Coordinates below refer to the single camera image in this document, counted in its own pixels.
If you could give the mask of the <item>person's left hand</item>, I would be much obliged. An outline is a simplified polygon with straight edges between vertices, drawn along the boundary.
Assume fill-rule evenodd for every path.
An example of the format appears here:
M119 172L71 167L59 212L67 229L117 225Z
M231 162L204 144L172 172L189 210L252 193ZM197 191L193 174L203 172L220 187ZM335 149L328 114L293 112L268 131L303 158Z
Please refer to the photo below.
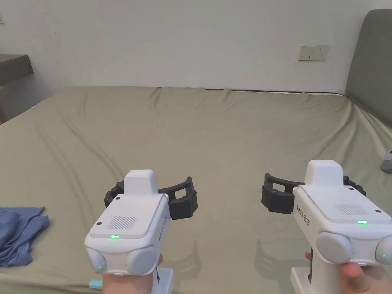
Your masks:
M153 290L154 275L115 276L103 275L103 294L150 294Z

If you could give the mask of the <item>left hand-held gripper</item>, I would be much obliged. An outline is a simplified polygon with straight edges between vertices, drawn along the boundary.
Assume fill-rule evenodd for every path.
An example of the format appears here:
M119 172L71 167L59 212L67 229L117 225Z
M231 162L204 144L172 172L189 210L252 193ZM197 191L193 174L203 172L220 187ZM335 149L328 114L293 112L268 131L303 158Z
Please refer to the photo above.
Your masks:
M176 198L176 192L185 195ZM145 276L153 274L152 293L170 294L173 270L158 262L170 221L187 219L198 208L192 178L158 190L152 170L131 170L107 192L105 210L85 238L96 274Z

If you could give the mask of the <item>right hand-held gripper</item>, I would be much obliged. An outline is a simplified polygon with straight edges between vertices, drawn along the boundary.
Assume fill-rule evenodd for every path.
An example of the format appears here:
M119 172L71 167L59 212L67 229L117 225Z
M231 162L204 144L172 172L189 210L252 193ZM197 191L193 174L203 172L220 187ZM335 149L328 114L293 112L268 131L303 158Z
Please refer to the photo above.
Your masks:
M308 267L293 267L297 294L339 294L340 265L389 265L392 220L366 197L362 186L343 176L332 160L311 160L305 180L295 182L266 173L261 203L269 212L291 214L312 251Z

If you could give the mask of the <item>person's right hand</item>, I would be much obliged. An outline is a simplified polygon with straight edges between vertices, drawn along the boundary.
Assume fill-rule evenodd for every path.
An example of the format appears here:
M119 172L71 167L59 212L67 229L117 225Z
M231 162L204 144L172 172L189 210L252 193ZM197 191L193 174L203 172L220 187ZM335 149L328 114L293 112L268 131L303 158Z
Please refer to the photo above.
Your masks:
M314 251L307 253L311 261L311 285L316 294L390 294L392 281L382 266L360 266L358 263L331 265L324 263Z

